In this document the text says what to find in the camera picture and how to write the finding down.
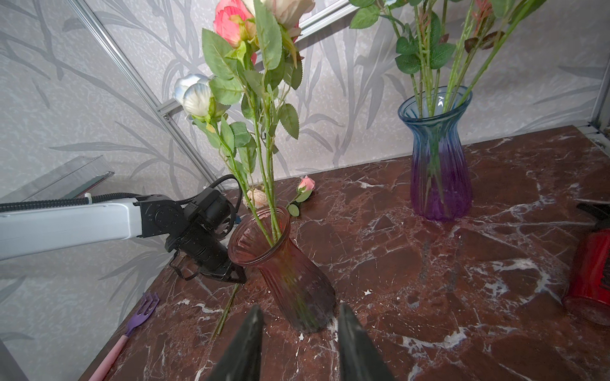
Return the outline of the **red spray bottle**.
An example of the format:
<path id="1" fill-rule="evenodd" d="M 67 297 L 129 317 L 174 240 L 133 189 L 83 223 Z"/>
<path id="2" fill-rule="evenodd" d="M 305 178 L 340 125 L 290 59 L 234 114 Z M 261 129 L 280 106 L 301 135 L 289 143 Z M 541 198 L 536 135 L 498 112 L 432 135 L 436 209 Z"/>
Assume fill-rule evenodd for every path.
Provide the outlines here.
<path id="1" fill-rule="evenodd" d="M 609 325 L 609 205 L 579 203 L 597 223 L 578 246 L 570 285 L 562 304 L 571 314 L 597 325 Z"/>

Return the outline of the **blue purple glass vase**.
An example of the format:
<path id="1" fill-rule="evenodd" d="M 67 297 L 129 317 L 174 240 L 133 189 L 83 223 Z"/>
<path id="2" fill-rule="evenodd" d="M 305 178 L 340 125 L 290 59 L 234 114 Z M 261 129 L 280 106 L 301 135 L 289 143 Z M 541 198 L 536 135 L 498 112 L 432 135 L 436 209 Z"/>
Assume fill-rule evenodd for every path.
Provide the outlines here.
<path id="1" fill-rule="evenodd" d="M 429 114 L 419 109 L 415 97 L 404 101 L 400 120 L 414 136 L 411 160 L 411 204 L 428 220 L 451 222 L 464 217 L 473 202 L 468 164 L 458 134 L 458 123 L 467 110 L 473 94 L 464 86 L 457 95 L 440 87 Z"/>

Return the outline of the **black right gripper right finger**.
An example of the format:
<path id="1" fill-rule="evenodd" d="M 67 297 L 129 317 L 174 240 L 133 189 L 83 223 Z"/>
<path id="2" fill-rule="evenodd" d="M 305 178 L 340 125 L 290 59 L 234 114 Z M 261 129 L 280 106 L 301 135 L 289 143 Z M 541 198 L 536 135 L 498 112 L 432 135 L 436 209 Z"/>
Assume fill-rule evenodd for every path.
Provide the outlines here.
<path id="1" fill-rule="evenodd" d="M 354 311 L 339 309 L 338 344 L 341 380 L 395 380 Z"/>

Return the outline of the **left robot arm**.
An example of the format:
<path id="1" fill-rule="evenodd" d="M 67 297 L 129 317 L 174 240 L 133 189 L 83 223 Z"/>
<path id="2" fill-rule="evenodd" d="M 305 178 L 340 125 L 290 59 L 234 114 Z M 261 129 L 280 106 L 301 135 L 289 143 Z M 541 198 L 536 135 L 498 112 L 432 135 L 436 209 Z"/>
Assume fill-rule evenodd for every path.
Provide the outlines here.
<path id="1" fill-rule="evenodd" d="M 173 200 L 165 195 L 113 193 L 1 205 L 1 258 L 23 257 L 105 241 L 166 236 L 165 248 L 184 253 L 209 279 L 245 284 L 244 269 L 228 257 L 222 244 L 239 218 L 217 186 L 226 175 L 198 195 Z"/>

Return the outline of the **teal peony spray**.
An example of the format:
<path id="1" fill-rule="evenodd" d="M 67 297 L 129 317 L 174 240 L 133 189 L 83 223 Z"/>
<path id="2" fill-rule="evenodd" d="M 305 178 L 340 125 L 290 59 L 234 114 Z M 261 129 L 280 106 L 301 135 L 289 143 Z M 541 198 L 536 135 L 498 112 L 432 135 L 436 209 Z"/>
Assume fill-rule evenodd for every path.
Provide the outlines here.
<path id="1" fill-rule="evenodd" d="M 373 26 L 383 18 L 392 25 L 397 37 L 396 66 L 411 77 L 420 117 L 433 117 L 440 93 L 441 70 L 451 67 L 443 112 L 460 106 L 465 95 L 459 95 L 474 58 L 489 52 L 465 93 L 470 95 L 495 56 L 524 19 L 537 11 L 543 2 L 471 1 L 457 41 L 452 43 L 446 31 L 448 1 L 353 1 L 357 8 L 350 23 L 353 30 Z"/>

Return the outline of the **purple pink garden rake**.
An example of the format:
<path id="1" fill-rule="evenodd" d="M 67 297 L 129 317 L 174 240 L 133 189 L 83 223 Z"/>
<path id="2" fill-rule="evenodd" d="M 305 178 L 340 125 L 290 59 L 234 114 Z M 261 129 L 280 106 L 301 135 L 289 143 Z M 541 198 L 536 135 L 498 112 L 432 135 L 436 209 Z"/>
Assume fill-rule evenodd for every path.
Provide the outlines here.
<path id="1" fill-rule="evenodd" d="M 104 380 L 133 332 L 151 317 L 159 303 L 160 297 L 157 293 L 145 293 L 143 295 L 141 305 L 127 323 L 126 332 L 118 339 L 114 347 L 108 352 L 98 368 L 95 369 L 93 375 L 89 378 L 89 381 Z"/>

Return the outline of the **peach cream rose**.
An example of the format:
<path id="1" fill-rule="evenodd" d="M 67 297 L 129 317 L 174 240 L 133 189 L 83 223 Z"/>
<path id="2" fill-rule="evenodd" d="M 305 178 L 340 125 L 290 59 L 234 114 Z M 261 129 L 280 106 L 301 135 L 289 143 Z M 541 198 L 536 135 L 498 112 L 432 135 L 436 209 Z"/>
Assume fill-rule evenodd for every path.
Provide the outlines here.
<path id="1" fill-rule="evenodd" d="M 243 26 L 244 40 L 249 48 L 260 52 L 264 71 L 252 68 L 245 72 L 243 83 L 248 105 L 256 115 L 254 119 L 257 158 L 261 170 L 264 191 L 270 210 L 270 227 L 265 229 L 269 243 L 281 237 L 276 215 L 273 155 L 276 151 L 275 136 L 279 123 L 295 139 L 299 136 L 298 114 L 286 103 L 291 89 L 297 89 L 302 79 L 302 57 L 295 40 L 300 36 L 301 17 L 312 11 L 314 1 L 244 1 L 249 12 Z"/>

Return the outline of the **light pink rosebud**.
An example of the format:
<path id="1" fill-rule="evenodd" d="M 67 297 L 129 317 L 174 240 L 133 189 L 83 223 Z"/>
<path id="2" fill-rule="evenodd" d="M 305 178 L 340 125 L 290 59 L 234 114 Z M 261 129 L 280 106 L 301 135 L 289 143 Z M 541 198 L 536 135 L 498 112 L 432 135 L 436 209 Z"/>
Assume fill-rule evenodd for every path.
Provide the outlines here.
<path id="1" fill-rule="evenodd" d="M 300 205 L 311 197 L 314 189 L 314 179 L 309 176 L 304 176 L 297 187 L 295 198 L 287 205 L 287 210 L 292 217 L 300 216 Z"/>

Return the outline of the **large salmon rose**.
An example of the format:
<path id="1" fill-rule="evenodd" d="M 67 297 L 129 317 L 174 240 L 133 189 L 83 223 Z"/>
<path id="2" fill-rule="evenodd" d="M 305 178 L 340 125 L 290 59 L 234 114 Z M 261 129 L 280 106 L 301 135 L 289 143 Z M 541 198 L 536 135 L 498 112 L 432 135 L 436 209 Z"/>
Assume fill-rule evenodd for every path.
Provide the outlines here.
<path id="1" fill-rule="evenodd" d="M 252 9 L 242 1 L 221 1 L 213 26 L 202 31 L 204 57 L 214 74 L 207 126 L 254 221 L 274 244 L 281 236 L 273 171 L 278 91 L 269 79 L 284 59 L 283 29 L 260 1 Z"/>

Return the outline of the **red glass vase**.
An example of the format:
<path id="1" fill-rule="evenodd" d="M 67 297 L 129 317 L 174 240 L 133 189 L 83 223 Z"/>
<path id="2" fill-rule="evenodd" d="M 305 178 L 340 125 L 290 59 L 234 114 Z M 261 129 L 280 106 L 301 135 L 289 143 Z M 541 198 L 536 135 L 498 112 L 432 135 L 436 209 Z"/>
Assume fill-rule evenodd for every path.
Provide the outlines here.
<path id="1" fill-rule="evenodd" d="M 334 317 L 335 289 L 328 277 L 290 238 L 291 214 L 276 209 L 281 235 L 274 244 L 266 238 L 272 228 L 271 211 L 245 217 L 232 234 L 228 255 L 243 268 L 256 268 L 281 313 L 305 334 L 318 333 Z"/>

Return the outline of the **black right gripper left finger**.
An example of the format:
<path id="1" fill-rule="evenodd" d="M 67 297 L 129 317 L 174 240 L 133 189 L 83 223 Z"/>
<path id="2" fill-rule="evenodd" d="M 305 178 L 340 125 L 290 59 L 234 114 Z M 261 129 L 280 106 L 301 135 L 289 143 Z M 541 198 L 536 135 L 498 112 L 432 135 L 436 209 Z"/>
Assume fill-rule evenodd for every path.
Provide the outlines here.
<path id="1" fill-rule="evenodd" d="M 255 305 L 207 380 L 259 381 L 264 325 L 263 312 Z"/>

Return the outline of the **white blue rose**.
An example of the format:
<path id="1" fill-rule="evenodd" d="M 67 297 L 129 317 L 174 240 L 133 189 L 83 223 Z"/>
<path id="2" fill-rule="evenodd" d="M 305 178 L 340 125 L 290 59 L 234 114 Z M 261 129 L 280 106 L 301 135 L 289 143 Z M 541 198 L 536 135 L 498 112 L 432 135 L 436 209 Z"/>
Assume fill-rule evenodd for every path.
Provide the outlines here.
<path id="1" fill-rule="evenodd" d="M 243 76 L 225 80 L 189 75 L 179 79 L 175 99 L 237 178 L 246 206 L 256 217 L 268 208 L 257 158 L 254 114 Z"/>

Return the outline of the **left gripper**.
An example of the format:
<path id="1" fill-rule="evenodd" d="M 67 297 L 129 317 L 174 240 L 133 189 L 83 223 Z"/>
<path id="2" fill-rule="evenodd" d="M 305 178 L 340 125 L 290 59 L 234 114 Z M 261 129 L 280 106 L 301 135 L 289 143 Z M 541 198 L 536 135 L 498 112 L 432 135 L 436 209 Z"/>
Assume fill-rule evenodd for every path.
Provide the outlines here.
<path id="1" fill-rule="evenodd" d="M 217 281 L 245 284 L 245 270 L 228 257 L 221 243 L 233 229 L 237 211 L 233 203 L 214 188 L 197 195 L 179 213 L 183 225 L 174 228 L 165 249 L 174 257 L 183 253 L 199 267 L 199 274 Z"/>

